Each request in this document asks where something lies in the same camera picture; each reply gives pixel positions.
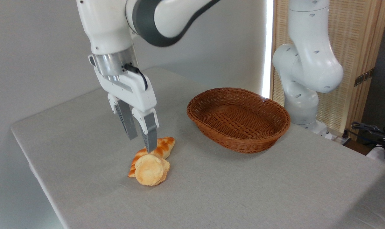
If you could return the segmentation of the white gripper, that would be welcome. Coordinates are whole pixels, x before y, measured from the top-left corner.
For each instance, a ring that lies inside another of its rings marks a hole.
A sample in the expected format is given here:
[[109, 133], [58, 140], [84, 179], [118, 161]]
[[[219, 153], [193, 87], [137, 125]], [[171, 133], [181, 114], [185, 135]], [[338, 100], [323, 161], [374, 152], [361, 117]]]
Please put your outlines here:
[[130, 140], [137, 137], [133, 116], [138, 121], [143, 134], [143, 140], [148, 153], [157, 148], [157, 129], [159, 128], [156, 113], [157, 100], [152, 84], [146, 75], [132, 71], [114, 76], [102, 76], [98, 69], [95, 74], [102, 86], [108, 92], [107, 98], [113, 113], [117, 114]]

